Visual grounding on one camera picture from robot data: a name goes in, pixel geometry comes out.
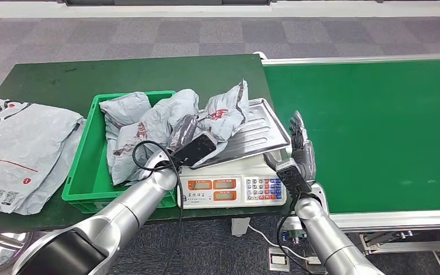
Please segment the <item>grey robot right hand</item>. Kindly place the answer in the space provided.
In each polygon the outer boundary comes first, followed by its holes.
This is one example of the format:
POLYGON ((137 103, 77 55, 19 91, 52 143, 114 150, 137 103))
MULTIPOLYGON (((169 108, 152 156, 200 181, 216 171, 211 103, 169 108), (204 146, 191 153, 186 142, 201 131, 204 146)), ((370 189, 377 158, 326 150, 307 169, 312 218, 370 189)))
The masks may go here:
POLYGON ((295 111, 289 119, 291 155, 278 161, 270 152, 264 153, 264 161, 276 172, 283 184, 305 182, 312 185, 316 176, 315 151, 308 138, 307 129, 299 111, 295 111))

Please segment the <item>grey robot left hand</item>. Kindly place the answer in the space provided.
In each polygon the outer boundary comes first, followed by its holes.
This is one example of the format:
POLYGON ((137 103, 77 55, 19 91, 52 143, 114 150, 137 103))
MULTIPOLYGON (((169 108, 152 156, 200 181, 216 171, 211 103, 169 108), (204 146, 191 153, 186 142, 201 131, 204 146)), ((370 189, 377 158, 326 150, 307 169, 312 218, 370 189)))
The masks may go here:
POLYGON ((195 135, 197 124, 197 115, 184 115, 173 128, 167 147, 172 151, 176 151, 189 144, 195 135))

